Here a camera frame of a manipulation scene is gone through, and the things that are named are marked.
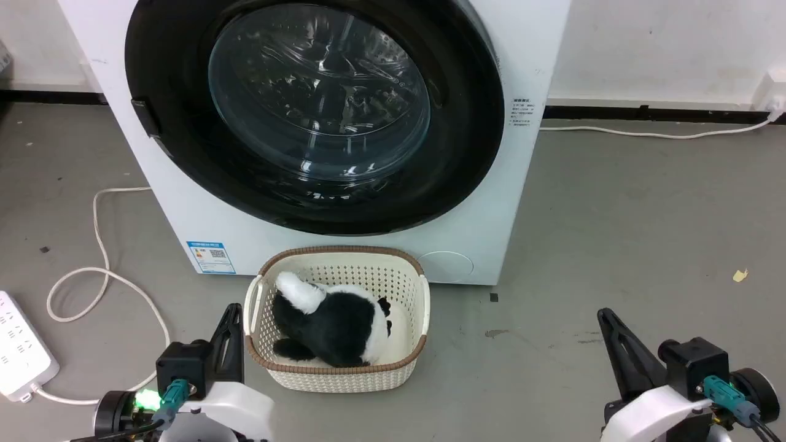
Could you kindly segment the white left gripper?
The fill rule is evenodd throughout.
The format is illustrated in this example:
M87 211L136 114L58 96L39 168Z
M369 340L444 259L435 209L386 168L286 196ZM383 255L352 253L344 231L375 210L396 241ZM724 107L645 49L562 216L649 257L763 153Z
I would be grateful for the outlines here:
M244 383L243 308L225 308L211 338L216 381L202 400L188 400L159 442L273 442L273 400Z

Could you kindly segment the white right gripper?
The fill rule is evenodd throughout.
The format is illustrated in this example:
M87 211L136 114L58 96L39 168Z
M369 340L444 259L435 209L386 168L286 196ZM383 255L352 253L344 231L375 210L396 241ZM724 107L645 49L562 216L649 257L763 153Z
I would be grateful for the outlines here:
M665 386L665 367L612 309L597 319L621 397L605 406L601 442L716 442L704 386L696 401Z

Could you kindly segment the white front-load washing machine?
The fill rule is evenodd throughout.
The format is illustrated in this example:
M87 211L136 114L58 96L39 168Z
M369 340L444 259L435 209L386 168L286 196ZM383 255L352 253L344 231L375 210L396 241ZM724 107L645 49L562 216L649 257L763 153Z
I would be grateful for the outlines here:
M315 246L393 248L416 260L434 251L463 254L474 263L464 284L496 285L539 134L548 90L572 0L457 0L494 57L504 93L504 129L488 174L454 209L435 219L382 235L330 236L291 230L225 203L186 176L146 134L130 104L125 39L138 0L57 0L107 103L193 263L187 241L221 242L237 275L252 275L274 255ZM508 125L514 98L535 106L528 128Z

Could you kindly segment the round black glass washer door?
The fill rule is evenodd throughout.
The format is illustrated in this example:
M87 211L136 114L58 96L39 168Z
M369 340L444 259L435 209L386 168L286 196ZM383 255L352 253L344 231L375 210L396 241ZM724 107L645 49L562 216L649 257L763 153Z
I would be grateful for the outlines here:
M457 0L138 0L125 68L186 176L311 234L427 223L502 142L502 79Z

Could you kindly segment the blue energy label sticker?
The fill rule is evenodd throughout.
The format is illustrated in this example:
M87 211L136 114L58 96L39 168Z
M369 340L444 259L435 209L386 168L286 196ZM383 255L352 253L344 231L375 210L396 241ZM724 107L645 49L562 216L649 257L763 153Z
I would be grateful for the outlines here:
M221 242L187 241L186 246L200 274L234 275L232 260Z

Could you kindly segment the black and white panda plush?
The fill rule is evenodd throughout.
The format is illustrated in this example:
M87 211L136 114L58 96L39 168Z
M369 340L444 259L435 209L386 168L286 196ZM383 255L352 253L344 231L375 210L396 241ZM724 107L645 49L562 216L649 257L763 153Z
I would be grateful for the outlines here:
M391 304L356 285L327 286L283 271L275 280L273 320L282 333L275 355L320 359L335 368L376 364L391 334Z

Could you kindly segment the cream laundry basket brown rim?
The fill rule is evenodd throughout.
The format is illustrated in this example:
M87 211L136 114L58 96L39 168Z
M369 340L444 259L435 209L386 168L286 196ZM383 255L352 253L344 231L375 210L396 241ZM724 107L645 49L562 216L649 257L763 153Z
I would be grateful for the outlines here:
M379 363L334 368L323 361L294 362L273 352L282 337L272 313L274 281L291 271L307 282L363 287L391 304L388 347ZM430 288L421 264L401 250L370 246L290 249L263 264L244 300L243 328L248 354L288 389L319 394L362 394L398 388L414 372L427 342Z

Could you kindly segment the round white filter cover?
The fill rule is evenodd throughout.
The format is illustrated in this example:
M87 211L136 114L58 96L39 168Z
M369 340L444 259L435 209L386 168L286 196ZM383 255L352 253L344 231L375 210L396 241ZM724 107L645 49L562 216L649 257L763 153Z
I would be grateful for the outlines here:
M429 252L418 262L427 280L436 284L463 284L474 270L474 263L466 255L452 251Z

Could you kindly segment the white power strip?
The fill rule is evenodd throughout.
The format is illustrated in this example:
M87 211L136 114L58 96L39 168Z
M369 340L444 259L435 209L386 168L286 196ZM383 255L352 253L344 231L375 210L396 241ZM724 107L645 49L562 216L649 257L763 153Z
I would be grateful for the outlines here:
M27 403L60 366L16 300L0 291L0 394Z

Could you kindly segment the small printed text sticker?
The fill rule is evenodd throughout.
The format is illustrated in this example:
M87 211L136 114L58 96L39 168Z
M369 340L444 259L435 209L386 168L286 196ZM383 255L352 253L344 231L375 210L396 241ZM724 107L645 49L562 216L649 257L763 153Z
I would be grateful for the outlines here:
M508 125L514 128L528 128L534 117L535 106L530 98L514 98L508 115Z

